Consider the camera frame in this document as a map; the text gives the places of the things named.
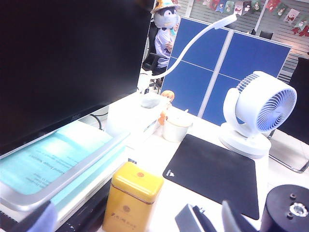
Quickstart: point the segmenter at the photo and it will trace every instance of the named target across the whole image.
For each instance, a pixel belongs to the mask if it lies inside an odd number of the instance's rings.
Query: hat on doll
[[[179,9],[180,5],[174,4],[172,0],[157,0],[155,7],[151,10],[150,13],[154,14],[155,12],[168,7],[175,7],[176,9]]]

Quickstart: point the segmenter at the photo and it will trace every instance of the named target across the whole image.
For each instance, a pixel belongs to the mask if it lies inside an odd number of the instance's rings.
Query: logo on mouse pad
[[[169,169],[168,172],[166,173],[166,176],[172,176],[175,177],[175,174],[171,172],[171,170]]]

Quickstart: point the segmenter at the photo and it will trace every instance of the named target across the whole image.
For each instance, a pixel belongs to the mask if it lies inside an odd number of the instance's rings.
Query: white cup
[[[187,134],[188,128],[192,125],[192,121],[186,115],[185,112],[168,115],[162,129],[163,138],[170,142],[181,142]]]

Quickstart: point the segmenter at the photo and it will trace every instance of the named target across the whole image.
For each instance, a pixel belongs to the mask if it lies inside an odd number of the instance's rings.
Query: fan grille
[[[258,78],[259,75],[256,75],[254,73],[250,74],[249,76],[247,76],[246,78],[244,78],[238,85],[237,85],[237,89],[238,91],[241,93],[245,87],[250,84],[251,81],[253,81],[254,79]]]
[[[292,112],[296,95],[291,89],[278,92],[262,107],[257,127],[261,132],[271,131],[280,126]]]

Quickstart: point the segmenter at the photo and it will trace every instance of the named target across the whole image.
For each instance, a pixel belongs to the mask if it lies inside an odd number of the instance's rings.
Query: black cylinder
[[[266,198],[260,232],[309,232],[309,189],[273,188]]]

